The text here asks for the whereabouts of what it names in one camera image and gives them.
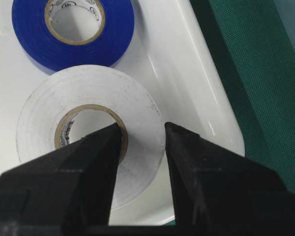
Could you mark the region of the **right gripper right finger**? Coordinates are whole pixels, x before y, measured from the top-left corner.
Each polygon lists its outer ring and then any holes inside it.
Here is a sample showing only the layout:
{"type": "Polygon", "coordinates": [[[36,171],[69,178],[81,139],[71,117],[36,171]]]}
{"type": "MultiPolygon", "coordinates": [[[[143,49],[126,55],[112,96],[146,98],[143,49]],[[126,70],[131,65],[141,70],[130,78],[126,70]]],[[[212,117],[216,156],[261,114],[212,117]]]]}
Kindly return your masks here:
{"type": "Polygon", "coordinates": [[[197,236],[295,236],[295,194],[272,169],[165,124],[176,224],[197,236]]]}

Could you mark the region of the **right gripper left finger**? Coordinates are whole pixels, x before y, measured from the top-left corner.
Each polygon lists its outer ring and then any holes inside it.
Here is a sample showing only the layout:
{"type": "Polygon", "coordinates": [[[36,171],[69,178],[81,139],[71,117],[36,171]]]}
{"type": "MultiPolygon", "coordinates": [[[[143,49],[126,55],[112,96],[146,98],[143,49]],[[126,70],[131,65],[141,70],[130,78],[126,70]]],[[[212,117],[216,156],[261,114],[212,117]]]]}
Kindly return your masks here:
{"type": "Polygon", "coordinates": [[[109,125],[0,175],[0,236],[84,236],[108,226],[122,133],[109,125]]]}

